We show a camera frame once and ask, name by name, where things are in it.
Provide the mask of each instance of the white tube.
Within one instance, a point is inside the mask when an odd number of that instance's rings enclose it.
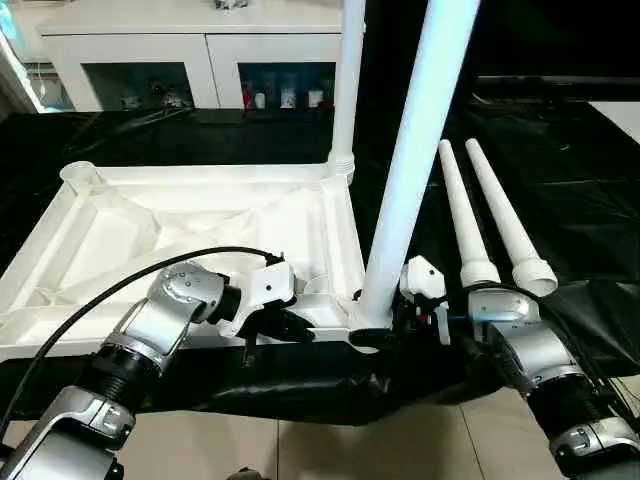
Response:
[[[478,141],[475,138],[469,139],[466,147],[491,215],[513,263],[516,285],[541,297],[549,295],[558,287],[558,279],[553,270],[538,256]]]
[[[388,327],[480,0],[429,0],[356,317]]]
[[[462,260],[460,281],[463,287],[481,282],[500,282],[496,266],[489,260],[471,202],[464,187],[451,143],[442,140],[438,147],[442,173],[447,186],[451,218]]]
[[[365,3],[365,0],[344,0],[342,50],[335,86],[333,141],[328,159],[331,174],[345,175],[349,183],[355,170],[353,130],[356,122],[358,82],[364,42]]]

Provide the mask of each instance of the white pipe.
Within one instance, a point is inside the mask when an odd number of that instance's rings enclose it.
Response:
[[[388,327],[480,0],[429,0],[356,317]]]
[[[335,87],[333,141],[328,159],[331,174],[345,175],[349,183],[355,171],[353,131],[364,42],[365,3],[365,0],[344,0],[341,54]]]
[[[458,250],[462,260],[460,281],[463,287],[481,282],[500,282],[496,266],[489,260],[484,247],[471,202],[464,187],[456,157],[449,140],[442,140],[438,147],[442,173],[447,187],[451,218],[458,240]]]
[[[553,270],[540,258],[531,243],[478,141],[475,138],[469,139],[466,147],[491,215],[513,263],[516,285],[539,296],[549,295],[558,287],[558,279]]]

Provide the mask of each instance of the black tablecloth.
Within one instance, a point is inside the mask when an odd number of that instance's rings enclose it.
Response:
[[[360,112],[351,187],[363,255],[373,238],[398,112]],[[539,253],[560,280],[549,302],[609,375],[640,372],[640,147],[585,104],[465,105],[449,115],[456,151],[489,253],[511,266],[463,143],[477,137]],[[0,265],[6,267],[57,191],[58,171],[98,166],[317,163],[331,140],[328,112],[168,111],[13,116],[0,125],[4,167]],[[459,286],[460,260],[439,166],[434,167],[410,255],[422,254]],[[459,401],[499,386],[482,361],[410,341],[362,355],[343,343],[180,352],[145,410],[198,410],[360,424],[418,398]],[[33,418],[73,382],[85,357],[48,359],[20,405]],[[0,364],[0,406],[25,360]]]

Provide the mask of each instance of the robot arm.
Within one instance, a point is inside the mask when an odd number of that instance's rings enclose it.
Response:
[[[405,298],[416,305],[429,304],[444,291],[444,277],[433,265],[421,257],[409,261],[400,279]],[[435,326],[441,343],[449,344],[446,310],[439,308],[442,305],[433,311]],[[565,476],[637,478],[640,437],[613,411],[610,399],[598,392],[563,340],[543,321],[534,300],[489,286],[469,293],[468,313],[474,340],[487,348],[507,385],[527,402]]]
[[[113,451],[124,446],[136,412],[170,365],[189,325],[207,321],[236,334],[265,306],[295,301],[293,284],[293,271],[284,261],[241,277],[237,286],[195,263],[161,271],[147,297],[107,337],[77,386],[58,394],[9,456],[0,479],[122,479],[124,469]]]

